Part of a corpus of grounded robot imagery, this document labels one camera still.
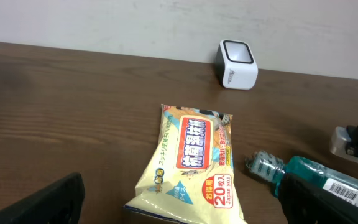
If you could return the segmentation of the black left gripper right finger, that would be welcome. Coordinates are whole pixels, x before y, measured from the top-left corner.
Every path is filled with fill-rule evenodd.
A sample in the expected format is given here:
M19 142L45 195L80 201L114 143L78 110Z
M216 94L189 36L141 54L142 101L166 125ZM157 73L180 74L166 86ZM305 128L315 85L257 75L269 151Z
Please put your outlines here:
M295 174L284 176L278 199L289 224L358 224L358 207Z

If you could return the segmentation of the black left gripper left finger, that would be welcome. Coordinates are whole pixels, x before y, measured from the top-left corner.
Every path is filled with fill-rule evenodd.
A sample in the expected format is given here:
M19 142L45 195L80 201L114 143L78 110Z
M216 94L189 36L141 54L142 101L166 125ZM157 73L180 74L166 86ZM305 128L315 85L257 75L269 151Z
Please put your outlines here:
M0 210L0 224L77 224L84 199L82 176L74 172Z

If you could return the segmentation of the teal mouthwash bottle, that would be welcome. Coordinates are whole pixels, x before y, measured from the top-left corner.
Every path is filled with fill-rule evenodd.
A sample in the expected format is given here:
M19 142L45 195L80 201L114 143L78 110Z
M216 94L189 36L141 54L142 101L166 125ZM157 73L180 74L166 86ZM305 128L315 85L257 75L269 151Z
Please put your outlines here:
M307 158L294 156L287 164L281 159L259 151L246 158L249 171L273 185L273 194L279 196L279 186L287 174L295 174L307 183L324 189L358 207L358 179L323 166Z

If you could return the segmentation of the yellow snack bag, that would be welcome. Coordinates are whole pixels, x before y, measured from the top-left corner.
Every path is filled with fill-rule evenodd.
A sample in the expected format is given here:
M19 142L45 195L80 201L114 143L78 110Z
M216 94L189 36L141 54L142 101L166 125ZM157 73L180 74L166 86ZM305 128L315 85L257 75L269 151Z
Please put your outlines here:
M157 148L125 208L175 223L244 223L232 115L162 105Z

